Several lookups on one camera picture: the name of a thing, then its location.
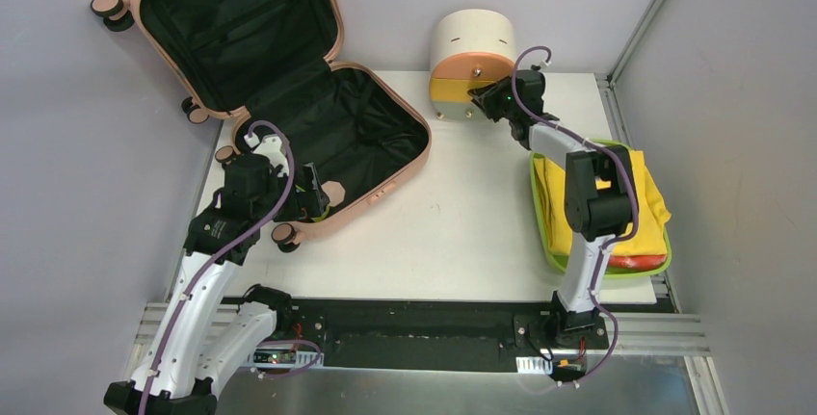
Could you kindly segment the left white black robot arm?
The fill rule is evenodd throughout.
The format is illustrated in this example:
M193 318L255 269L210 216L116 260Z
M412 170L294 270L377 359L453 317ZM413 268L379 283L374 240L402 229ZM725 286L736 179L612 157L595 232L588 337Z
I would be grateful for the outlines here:
M225 384L258 347L320 347L294 332L292 298L253 286L238 313L212 342L206 336L226 287L271 220L317 217L329 209L317 169L273 165L245 154L224 164L224 183L195 216L183 245L178 281L142 362L111 383L103 402L116 414L213 414Z

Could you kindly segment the yellow green spray bottle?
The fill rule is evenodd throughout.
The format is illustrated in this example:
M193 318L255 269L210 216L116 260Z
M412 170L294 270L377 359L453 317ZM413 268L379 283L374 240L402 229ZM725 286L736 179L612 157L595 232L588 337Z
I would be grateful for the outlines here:
M324 211L323 211L323 213L322 213L322 214L320 214L319 216L317 216L317 217L313 218L313 221L320 221L320 220L324 220L324 219L325 219L325 218L326 218L326 217L329 215L329 213L330 213L331 209L332 209L332 208L331 208L331 206L330 206L330 205L328 205L328 206L327 206L327 207L324 209Z

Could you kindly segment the green plastic tray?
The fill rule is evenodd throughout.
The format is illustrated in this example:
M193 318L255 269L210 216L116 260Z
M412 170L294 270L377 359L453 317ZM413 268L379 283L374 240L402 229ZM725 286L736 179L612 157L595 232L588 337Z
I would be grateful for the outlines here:
M541 241L542 241L544 256L546 258L546 261L548 262L548 264L551 267L553 267L554 269L556 269L557 271L559 271L561 273L565 273L567 271L568 255L554 255L554 254L550 253L549 250L547 249L547 247L545 246L546 230L545 230L544 222L543 222L543 211L541 209L542 204L540 203L540 200L538 198L538 192L537 192L538 185L535 184L534 178L533 178L533 171L534 171L533 158L535 156L541 156L541 157L544 157L544 156L539 154L539 153L531 153L530 157L529 157L529 168L530 168L530 181L531 181L531 188L532 188L532 196L533 196L534 207L535 207L535 212L536 212L536 217L537 217L537 223L538 223L538 226L539 226L539 232L540 232L540 238L541 238ZM651 270L651 271L635 272L635 271L628 271L628 270L622 270L622 269L610 269L607 266L606 272L605 272L605 277L608 278L608 279L613 279L613 278L637 278L637 277L651 276L651 275L655 275L655 274L658 274L658 273L661 273L661 272L665 271L668 268L668 266L670 265L671 261L672 261L672 247L671 247L669 234L667 232L667 225L665 226L665 229L664 229L664 241L665 241L666 247L668 249L668 255L667 255L666 262L660 268L655 269L655 270Z

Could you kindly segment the red white tie-dye cloth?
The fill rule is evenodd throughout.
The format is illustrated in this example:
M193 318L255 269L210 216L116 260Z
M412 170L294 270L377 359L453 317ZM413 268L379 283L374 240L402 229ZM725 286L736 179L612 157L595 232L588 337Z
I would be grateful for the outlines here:
M652 255L613 255L610 257L610 269L622 269L635 272L651 271L660 268L666 262L666 254Z

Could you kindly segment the pink hard-shell suitcase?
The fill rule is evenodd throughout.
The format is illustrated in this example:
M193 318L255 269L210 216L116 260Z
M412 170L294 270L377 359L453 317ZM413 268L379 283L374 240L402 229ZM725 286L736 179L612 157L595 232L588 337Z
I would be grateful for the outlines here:
M243 137L276 134L294 169L312 163L345 200L320 221L271 220L284 252L328 235L405 183L426 163L425 119L368 68L339 63L335 0L92 0L111 31L138 26L189 95L193 123L234 118L222 165L251 154Z

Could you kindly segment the yellow cloth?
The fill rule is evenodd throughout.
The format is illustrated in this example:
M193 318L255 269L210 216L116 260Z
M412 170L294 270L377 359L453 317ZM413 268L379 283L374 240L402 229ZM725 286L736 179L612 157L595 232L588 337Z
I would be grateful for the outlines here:
M664 229L671 213L646 167L644 153L631 150L629 154L639 203L639 228L634 238L615 245L612 256L668 255ZM533 166L546 230L545 246L554 255L568 255L573 232L568 226L564 209L565 172L541 156L533 158Z

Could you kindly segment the cream three-drawer round cabinet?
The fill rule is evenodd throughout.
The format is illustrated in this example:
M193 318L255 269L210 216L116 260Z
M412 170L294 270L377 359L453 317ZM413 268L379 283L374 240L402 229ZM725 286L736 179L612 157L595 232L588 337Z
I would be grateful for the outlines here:
M429 96L436 117L483 119L468 92L509 76L516 55L514 26L505 15L466 9L443 17L435 26L430 52Z

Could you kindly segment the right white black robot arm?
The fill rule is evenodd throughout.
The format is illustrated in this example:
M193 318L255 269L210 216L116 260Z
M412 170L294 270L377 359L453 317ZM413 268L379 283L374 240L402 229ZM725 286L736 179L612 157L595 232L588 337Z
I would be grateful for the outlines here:
M505 119L518 143L565 173L564 212L573 241L566 276L542 332L568 348L600 326L601 279L613 247L638 222L638 199L628 150L603 146L559 125L542 109L544 91L544 75L526 69L468 95L487 119Z

